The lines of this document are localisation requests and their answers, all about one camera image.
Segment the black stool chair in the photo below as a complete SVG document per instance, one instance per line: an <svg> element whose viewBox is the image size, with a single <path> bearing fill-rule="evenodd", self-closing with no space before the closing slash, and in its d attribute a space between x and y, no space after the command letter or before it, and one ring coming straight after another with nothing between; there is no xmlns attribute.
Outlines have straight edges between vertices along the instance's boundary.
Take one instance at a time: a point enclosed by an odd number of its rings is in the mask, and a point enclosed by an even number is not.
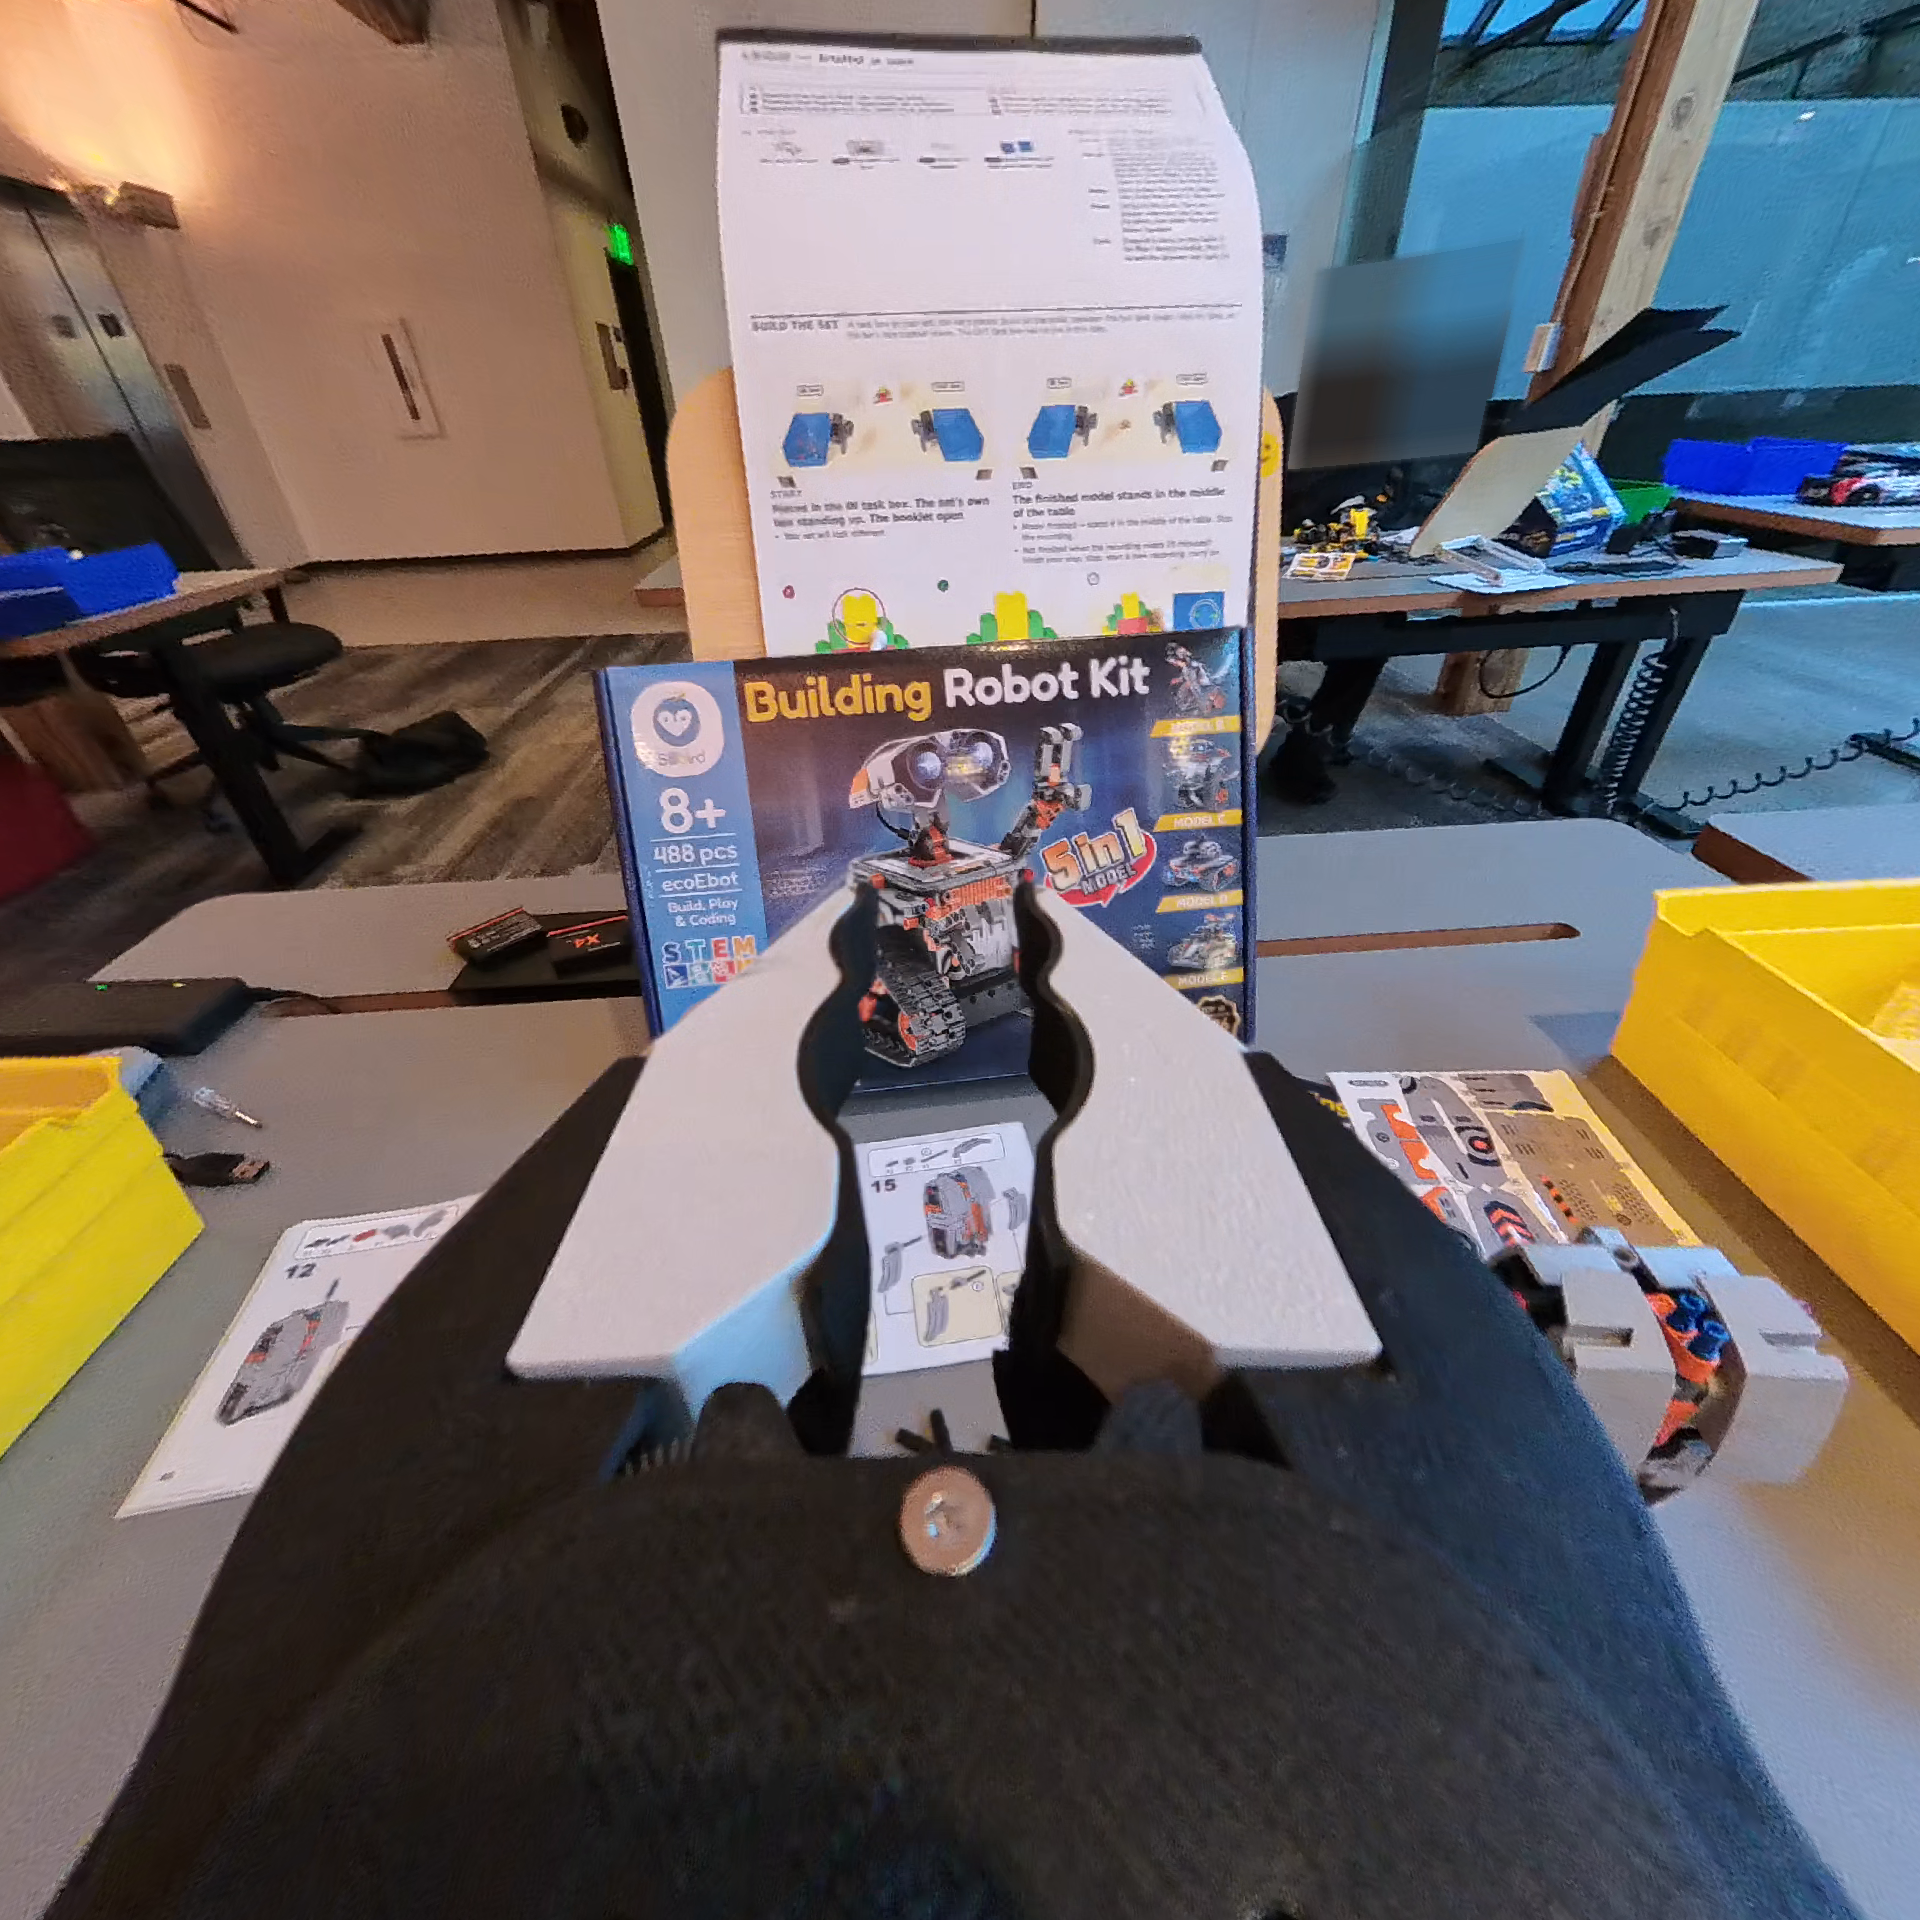
<svg viewBox="0 0 1920 1920"><path fill-rule="evenodd" d="M278 695L316 679L345 654L337 632L305 621L236 627L183 646L183 658L236 722L242 752L260 771L299 762L337 774L356 800L380 800L434 790L490 762L490 741L458 710L380 731L305 727L278 709Z"/></svg>

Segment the black metal desk frame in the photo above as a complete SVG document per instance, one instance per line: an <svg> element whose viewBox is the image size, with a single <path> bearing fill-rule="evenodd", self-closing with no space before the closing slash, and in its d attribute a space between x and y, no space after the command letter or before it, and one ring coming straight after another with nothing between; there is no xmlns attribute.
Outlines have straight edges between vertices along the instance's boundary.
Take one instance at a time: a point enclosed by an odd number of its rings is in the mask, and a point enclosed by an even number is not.
<svg viewBox="0 0 1920 1920"><path fill-rule="evenodd" d="M1263 752L1264 788L1299 805L1335 792L1335 774L1359 762L1460 805L1561 819L1678 815L1641 787L1712 643L1728 632L1744 591L1656 591L1520 612L1390 612L1281 621L1281 658L1323 670L1310 698L1281 698L1274 741ZM1552 648L1559 660L1590 648L1586 675L1542 763L1487 759L1472 783L1418 771L1370 748L1355 727L1390 660Z"/></svg>

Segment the blue toy robot box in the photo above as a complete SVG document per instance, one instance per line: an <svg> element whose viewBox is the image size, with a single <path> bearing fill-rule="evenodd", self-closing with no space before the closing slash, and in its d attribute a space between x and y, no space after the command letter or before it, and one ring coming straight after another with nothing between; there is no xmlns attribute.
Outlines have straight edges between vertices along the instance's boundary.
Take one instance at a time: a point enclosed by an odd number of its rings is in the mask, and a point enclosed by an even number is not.
<svg viewBox="0 0 1920 1920"><path fill-rule="evenodd" d="M623 666L598 718L654 1031L846 890L878 901L863 1091L1019 1075L1018 890L1256 1034L1239 630Z"/></svg>

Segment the wooden post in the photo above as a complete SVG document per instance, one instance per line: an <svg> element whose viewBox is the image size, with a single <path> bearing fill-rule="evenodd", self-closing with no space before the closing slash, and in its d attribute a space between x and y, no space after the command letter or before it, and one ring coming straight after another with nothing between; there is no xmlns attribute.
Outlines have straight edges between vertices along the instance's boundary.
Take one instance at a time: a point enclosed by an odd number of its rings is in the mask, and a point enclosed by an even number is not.
<svg viewBox="0 0 1920 1920"><path fill-rule="evenodd" d="M1755 2L1648 2L1612 122L1592 143L1552 318L1537 332L1537 399L1659 294Z"/></svg>

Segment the yellow black toy model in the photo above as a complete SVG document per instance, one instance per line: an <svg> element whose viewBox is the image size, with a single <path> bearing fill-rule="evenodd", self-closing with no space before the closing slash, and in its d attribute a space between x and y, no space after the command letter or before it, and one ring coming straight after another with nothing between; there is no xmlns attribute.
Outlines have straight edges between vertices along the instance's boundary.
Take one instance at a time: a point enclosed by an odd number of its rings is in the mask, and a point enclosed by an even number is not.
<svg viewBox="0 0 1920 1920"><path fill-rule="evenodd" d="M1416 527L1385 527L1382 507L1378 501L1351 496L1323 519L1304 519L1287 546L1282 578L1345 584L1368 565L1403 560Z"/></svg>

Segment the yellow plastic bin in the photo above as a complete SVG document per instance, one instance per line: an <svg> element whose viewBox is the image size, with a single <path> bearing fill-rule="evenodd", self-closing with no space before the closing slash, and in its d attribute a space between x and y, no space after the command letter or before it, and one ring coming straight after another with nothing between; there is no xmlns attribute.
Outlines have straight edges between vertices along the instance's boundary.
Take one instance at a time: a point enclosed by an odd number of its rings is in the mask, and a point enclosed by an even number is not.
<svg viewBox="0 0 1920 1920"><path fill-rule="evenodd" d="M1668 890L1612 1044L1911 1348L1919 883Z"/></svg>
<svg viewBox="0 0 1920 1920"><path fill-rule="evenodd" d="M4 1450L202 1231L118 1060L3 1060Z"/></svg>

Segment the blue plastic bin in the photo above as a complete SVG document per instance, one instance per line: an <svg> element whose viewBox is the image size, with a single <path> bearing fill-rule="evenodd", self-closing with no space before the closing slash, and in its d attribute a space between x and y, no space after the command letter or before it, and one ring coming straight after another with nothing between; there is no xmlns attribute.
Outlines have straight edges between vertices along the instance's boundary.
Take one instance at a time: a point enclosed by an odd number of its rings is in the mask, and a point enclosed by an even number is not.
<svg viewBox="0 0 1920 1920"><path fill-rule="evenodd" d="M1811 476L1836 468L1848 440L1826 438L1675 438L1663 485L1687 496L1798 496Z"/></svg>
<svg viewBox="0 0 1920 1920"><path fill-rule="evenodd" d="M105 550L58 550L62 591L79 616L100 616L166 600L179 590L179 565L158 541Z"/></svg>
<svg viewBox="0 0 1920 1920"><path fill-rule="evenodd" d="M58 632L83 620L70 573L73 557L60 546L3 555L3 643Z"/></svg>

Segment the red black toy car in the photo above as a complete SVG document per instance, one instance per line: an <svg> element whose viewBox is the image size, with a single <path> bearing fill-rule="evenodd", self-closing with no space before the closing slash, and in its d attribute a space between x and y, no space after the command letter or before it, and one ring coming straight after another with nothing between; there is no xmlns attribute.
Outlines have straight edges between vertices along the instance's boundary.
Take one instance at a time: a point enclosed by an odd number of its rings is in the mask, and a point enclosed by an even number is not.
<svg viewBox="0 0 1920 1920"><path fill-rule="evenodd" d="M1798 503L1819 509L1907 509L1919 506L1919 443L1849 443L1830 471L1802 477Z"/></svg>

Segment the blue cover booklet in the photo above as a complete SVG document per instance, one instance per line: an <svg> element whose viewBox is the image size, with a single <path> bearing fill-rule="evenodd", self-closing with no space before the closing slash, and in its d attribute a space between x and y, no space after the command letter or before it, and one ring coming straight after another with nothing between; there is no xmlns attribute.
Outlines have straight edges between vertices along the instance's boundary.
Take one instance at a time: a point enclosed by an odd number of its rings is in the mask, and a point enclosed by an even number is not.
<svg viewBox="0 0 1920 1920"><path fill-rule="evenodd" d="M1332 1071L1316 1095L1489 1260L1596 1230L1699 1244L1567 1071Z"/></svg>

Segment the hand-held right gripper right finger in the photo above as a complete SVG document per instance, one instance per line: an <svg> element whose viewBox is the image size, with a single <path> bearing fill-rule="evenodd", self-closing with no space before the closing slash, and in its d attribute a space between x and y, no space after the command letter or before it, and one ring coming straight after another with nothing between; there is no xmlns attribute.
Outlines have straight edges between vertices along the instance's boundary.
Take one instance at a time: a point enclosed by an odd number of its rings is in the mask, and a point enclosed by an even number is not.
<svg viewBox="0 0 1920 1920"><path fill-rule="evenodd" d="M1083 1450L1142 1386L1345 1372L1382 1335L1259 1059L1046 886L1016 901L1035 1150L998 1398L1010 1450Z"/></svg>

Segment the wood-edged office desk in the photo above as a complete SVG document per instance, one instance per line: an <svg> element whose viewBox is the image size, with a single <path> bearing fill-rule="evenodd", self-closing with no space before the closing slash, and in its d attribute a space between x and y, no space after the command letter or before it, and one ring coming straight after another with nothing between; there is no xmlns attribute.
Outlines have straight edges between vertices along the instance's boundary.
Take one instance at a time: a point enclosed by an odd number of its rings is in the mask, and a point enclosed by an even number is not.
<svg viewBox="0 0 1920 1920"><path fill-rule="evenodd" d="M1866 591L1919 591L1919 506L1817 507L1794 496L1678 493L1675 526L1719 531L1808 560L1841 565Z"/></svg>
<svg viewBox="0 0 1920 1920"><path fill-rule="evenodd" d="M1281 578L1281 621L1313 616L1363 616L1390 612L1516 612L1615 600L1656 591L1766 591L1799 584L1833 584L1841 565L1743 546L1714 560L1678 560L1665 570L1624 565L1506 570L1460 567L1451 560L1361 560L1330 575Z"/></svg>
<svg viewBox="0 0 1920 1920"><path fill-rule="evenodd" d="M40 658L62 662L72 655L130 658L136 682L130 698L162 702L193 743L187 756L147 771L144 787L155 788L170 778L203 771L271 880L279 890L290 890L337 856L356 837L356 824L337 822L305 840L271 790L267 771L242 752L236 722L185 660L187 639L258 621L294 621L283 583L281 567L183 573L170 598L83 616L60 630L4 643L4 668Z"/></svg>

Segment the open cardboard box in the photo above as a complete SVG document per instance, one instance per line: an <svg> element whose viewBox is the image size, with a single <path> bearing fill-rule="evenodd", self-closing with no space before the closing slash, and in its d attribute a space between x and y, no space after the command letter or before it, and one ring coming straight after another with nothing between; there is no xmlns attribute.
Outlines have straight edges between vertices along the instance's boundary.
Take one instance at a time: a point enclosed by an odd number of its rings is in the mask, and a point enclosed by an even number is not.
<svg viewBox="0 0 1920 1920"><path fill-rule="evenodd" d="M1552 480L1575 443L1592 434L1593 418L1651 379L1738 335L1731 327L1718 327L1719 314L1723 303L1639 310L1543 397L1512 415L1499 438L1471 456L1410 540L1409 560L1435 557L1460 540L1499 536Z"/></svg>

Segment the open instruction booklet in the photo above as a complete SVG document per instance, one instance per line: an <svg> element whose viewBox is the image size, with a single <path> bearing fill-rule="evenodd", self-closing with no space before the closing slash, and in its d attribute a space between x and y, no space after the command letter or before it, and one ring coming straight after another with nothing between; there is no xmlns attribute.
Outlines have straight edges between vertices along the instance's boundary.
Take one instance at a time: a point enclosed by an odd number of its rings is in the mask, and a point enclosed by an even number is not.
<svg viewBox="0 0 1920 1920"><path fill-rule="evenodd" d="M1012 1119L864 1143L870 1376L988 1360L1006 1342L1035 1148ZM473 1196L288 1227L209 1357L119 1517L252 1498L370 1316Z"/></svg>

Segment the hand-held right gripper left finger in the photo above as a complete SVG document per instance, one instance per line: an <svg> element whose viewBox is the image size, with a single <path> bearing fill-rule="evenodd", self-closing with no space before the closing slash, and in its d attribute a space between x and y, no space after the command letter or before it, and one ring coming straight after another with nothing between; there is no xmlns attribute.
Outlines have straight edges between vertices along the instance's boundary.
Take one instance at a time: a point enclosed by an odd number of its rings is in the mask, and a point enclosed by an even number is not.
<svg viewBox="0 0 1920 1920"><path fill-rule="evenodd" d="M507 1365L643 1379L686 1415L761 1386L814 1453L852 1438L874 1264L852 1143L876 901L843 886L640 1063Z"/></svg>

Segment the black power adapter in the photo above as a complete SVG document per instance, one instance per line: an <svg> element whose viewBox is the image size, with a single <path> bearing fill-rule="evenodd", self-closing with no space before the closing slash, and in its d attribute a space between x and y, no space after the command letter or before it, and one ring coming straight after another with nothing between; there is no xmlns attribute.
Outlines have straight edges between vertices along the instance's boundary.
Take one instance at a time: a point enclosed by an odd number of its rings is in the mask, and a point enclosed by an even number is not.
<svg viewBox="0 0 1920 1920"><path fill-rule="evenodd" d="M3 997L3 1055L147 1048L183 1059L202 1054L255 1008L255 989L228 975L46 982Z"/></svg>

